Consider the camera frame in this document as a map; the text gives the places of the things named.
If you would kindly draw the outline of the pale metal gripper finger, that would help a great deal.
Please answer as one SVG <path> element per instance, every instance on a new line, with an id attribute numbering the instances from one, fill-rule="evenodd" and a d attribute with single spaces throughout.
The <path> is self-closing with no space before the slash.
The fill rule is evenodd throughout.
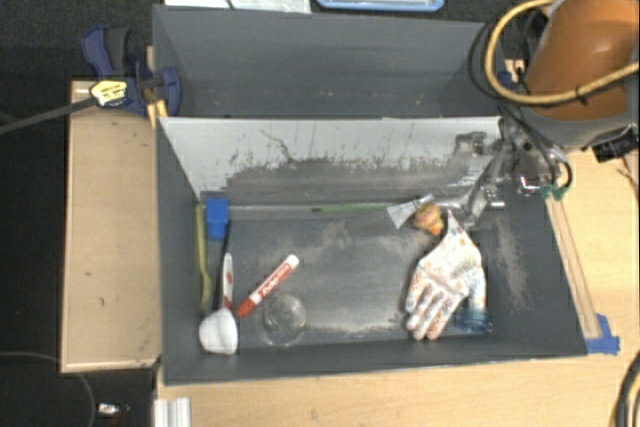
<path id="1" fill-rule="evenodd" d="M 450 187 L 470 187 L 479 179 L 490 163 L 486 138 L 487 133 L 481 131 L 456 136 L 453 153 L 445 166 Z"/>
<path id="2" fill-rule="evenodd" d="M 504 194 L 498 186 L 480 186 L 470 191 L 461 203 L 461 219 L 465 228 L 472 228 L 485 211 L 505 208 Z"/>

